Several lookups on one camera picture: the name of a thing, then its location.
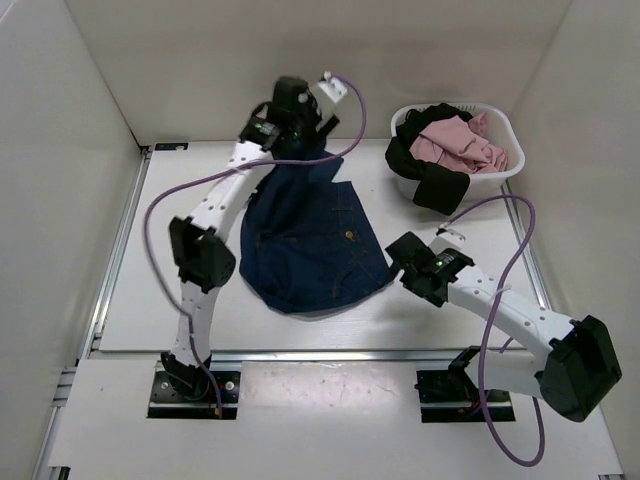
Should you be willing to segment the dark blue denim trousers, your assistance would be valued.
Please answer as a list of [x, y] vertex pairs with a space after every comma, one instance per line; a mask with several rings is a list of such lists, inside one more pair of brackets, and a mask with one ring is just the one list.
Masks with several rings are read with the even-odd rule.
[[392, 280], [343, 161], [323, 146], [291, 151], [250, 197], [239, 273], [271, 309], [310, 314], [356, 304]]

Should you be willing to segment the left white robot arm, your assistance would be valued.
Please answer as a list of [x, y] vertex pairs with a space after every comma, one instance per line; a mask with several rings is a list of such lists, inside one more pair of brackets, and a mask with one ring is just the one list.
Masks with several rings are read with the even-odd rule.
[[210, 371], [210, 331], [221, 288], [236, 258], [227, 240], [244, 204], [273, 170], [274, 160], [301, 159], [337, 126], [337, 105], [347, 86], [330, 73], [310, 85], [298, 77], [279, 78], [269, 101], [257, 106], [240, 131], [227, 166], [230, 173], [211, 188], [185, 218], [169, 224], [180, 279], [180, 318], [174, 345], [161, 363], [172, 387], [188, 400], [218, 391]]

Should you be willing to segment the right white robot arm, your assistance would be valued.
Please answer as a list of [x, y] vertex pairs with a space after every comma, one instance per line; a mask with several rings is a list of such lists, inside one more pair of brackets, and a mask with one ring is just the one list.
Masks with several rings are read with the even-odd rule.
[[443, 380], [460, 399], [508, 391], [584, 421], [622, 377], [607, 326], [591, 315], [575, 320], [499, 287], [463, 253], [463, 242], [447, 230], [430, 244], [407, 232], [386, 249], [405, 289], [436, 307], [451, 303], [470, 311], [523, 348], [498, 353], [471, 346], [449, 364]]

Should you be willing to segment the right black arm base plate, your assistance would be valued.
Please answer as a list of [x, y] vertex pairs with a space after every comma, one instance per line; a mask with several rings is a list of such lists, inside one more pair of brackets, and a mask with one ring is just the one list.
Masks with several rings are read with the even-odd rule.
[[[414, 389], [418, 393], [423, 424], [485, 423], [479, 398], [464, 386], [454, 384], [446, 370], [418, 370]], [[486, 401], [491, 420], [516, 420], [510, 394], [490, 390]]]

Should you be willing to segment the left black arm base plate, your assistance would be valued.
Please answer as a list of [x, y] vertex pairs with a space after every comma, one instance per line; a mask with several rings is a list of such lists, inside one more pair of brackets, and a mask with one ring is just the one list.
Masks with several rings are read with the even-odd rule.
[[195, 388], [188, 387], [168, 372], [159, 369], [154, 374], [147, 407], [151, 419], [175, 420], [235, 420], [241, 387], [241, 372], [212, 372], [220, 390], [221, 405], [210, 380], [205, 377]]

